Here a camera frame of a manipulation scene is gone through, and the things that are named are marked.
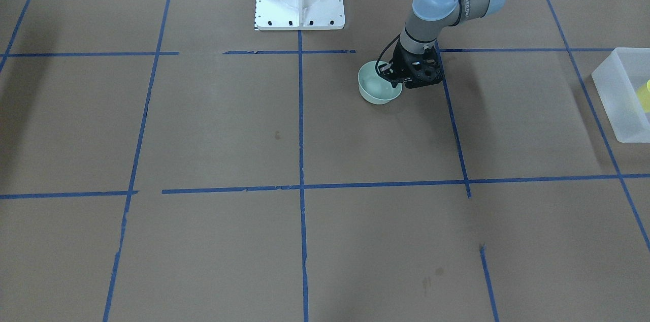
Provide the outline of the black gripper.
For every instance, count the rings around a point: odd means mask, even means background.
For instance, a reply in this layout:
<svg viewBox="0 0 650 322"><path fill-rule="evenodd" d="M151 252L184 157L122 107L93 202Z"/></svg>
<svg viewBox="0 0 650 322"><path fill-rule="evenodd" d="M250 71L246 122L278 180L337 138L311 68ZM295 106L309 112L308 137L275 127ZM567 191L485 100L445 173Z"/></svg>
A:
<svg viewBox="0 0 650 322"><path fill-rule="evenodd" d="M402 84L414 89L441 83L445 80L445 72L438 49L425 47L422 54L414 54L397 40L390 61L380 63L380 77L393 88Z"/></svg>

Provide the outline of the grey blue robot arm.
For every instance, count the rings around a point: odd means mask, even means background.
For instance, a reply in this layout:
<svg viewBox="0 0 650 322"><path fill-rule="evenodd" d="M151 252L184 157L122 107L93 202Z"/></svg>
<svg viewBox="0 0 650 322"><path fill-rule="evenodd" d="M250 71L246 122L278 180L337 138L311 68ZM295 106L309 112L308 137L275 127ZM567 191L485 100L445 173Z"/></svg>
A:
<svg viewBox="0 0 650 322"><path fill-rule="evenodd" d="M390 61L376 61L375 72L392 88L408 89L441 83L445 79L437 38L444 28L492 15L506 0L413 0L399 35L392 41Z"/></svg>

